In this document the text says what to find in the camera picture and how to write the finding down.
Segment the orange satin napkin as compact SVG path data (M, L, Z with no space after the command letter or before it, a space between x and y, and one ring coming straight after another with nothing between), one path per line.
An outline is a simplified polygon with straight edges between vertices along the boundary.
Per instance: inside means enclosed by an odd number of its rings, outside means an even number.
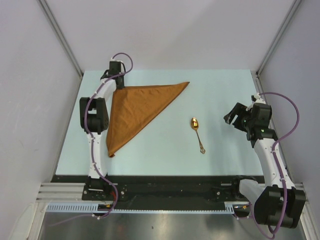
M119 149L168 107L188 85L187 81L117 89L112 96L106 137L108 156L114 157Z

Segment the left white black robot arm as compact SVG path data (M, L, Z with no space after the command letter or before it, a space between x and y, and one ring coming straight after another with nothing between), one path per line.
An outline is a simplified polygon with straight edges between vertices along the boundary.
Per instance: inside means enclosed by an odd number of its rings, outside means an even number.
M93 184L93 194L100 200L107 199L111 193L111 188L103 183L103 178L108 174L107 161L104 159L107 155L105 140L109 127L107 101L118 87L124 86L124 77L120 74L125 71L122 61L112 59L93 95L79 100L80 125L86 133L90 151L88 178Z

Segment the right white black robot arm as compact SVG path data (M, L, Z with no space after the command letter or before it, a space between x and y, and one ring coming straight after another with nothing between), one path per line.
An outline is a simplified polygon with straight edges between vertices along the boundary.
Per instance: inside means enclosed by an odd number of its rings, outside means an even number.
M260 225L297 227L303 211L306 194L298 190L286 171L275 145L278 136L269 127L272 107L264 101L256 101L250 107L236 103L224 116L224 121L246 133L247 140L260 161L265 186L245 178L230 188L231 196L242 201L247 198L253 205L253 216Z

